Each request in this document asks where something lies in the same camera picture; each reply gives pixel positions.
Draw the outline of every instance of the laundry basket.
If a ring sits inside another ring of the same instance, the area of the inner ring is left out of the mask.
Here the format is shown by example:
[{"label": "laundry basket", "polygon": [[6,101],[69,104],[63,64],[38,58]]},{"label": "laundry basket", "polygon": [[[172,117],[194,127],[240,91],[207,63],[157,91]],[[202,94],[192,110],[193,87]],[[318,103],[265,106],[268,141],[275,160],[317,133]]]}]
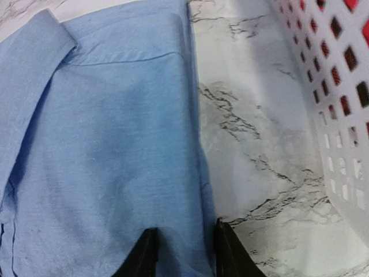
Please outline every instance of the laundry basket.
[{"label": "laundry basket", "polygon": [[369,245],[369,1],[271,2],[306,84],[327,194]]}]

